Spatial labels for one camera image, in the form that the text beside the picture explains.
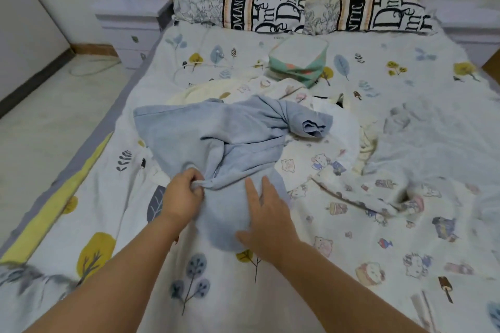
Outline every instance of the person's right hand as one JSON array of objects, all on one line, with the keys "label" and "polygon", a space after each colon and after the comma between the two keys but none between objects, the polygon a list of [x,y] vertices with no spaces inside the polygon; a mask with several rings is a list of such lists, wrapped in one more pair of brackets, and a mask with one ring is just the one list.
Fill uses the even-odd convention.
[{"label": "person's right hand", "polygon": [[236,238],[260,258],[278,267],[284,253],[300,242],[290,218],[290,210],[267,177],[262,178],[262,205],[250,178],[245,179],[245,187],[250,231],[236,232]]}]

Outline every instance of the baseboard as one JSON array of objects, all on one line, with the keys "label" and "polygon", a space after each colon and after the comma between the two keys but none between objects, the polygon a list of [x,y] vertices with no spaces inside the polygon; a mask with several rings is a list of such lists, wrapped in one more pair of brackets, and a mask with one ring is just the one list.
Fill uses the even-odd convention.
[{"label": "baseboard", "polygon": [[66,49],[59,57],[50,62],[41,71],[17,87],[16,90],[12,91],[4,99],[0,100],[0,119],[12,108],[22,102],[26,96],[36,90],[43,82],[52,77],[56,71],[71,61],[73,57],[73,51],[71,49]]},{"label": "baseboard", "polygon": [[95,56],[118,57],[116,50],[111,45],[105,44],[70,44],[76,54],[93,54]]}]

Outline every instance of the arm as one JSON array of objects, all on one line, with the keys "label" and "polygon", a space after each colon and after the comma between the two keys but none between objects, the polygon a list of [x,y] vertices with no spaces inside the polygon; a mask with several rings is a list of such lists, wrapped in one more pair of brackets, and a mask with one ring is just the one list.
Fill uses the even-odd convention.
[{"label": "arm", "polygon": [[266,177],[262,179],[262,205],[249,178],[246,188],[251,228],[249,232],[238,232],[236,237],[283,274],[327,332],[425,332],[315,248],[301,242],[287,205]]},{"label": "arm", "polygon": [[28,333],[127,333],[142,320],[165,257],[179,233],[197,214],[203,190],[195,169],[175,176],[167,186],[161,215],[86,282],[54,305]]}]

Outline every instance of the white cord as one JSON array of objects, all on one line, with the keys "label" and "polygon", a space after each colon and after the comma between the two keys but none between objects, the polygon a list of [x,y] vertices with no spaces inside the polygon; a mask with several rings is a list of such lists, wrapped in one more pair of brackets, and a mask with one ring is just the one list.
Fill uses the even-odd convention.
[{"label": "white cord", "polygon": [[93,71],[91,73],[84,73],[84,74],[74,74],[73,73],[73,70],[75,69],[75,67],[78,67],[82,64],[78,64],[78,65],[75,65],[73,66],[69,73],[70,75],[72,75],[73,77],[86,77],[87,75],[95,75],[95,74],[99,74],[99,73],[102,73],[103,71],[106,71],[106,70],[109,70],[110,68],[116,66],[117,64],[119,63],[122,63],[122,61],[120,59],[110,59],[110,58],[105,58],[105,59],[96,59],[96,60],[88,60],[87,63],[91,63],[91,62],[112,62],[109,66],[106,66],[102,69],[99,69],[97,71]]}]

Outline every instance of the nightstand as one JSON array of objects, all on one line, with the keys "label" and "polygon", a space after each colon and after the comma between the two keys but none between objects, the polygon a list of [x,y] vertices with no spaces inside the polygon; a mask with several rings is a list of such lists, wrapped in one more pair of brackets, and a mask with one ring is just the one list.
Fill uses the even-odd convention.
[{"label": "nightstand", "polygon": [[130,77],[170,22],[173,0],[100,0],[92,9]]},{"label": "nightstand", "polygon": [[500,11],[470,1],[422,0],[448,36],[462,46],[478,67],[500,49]]}]

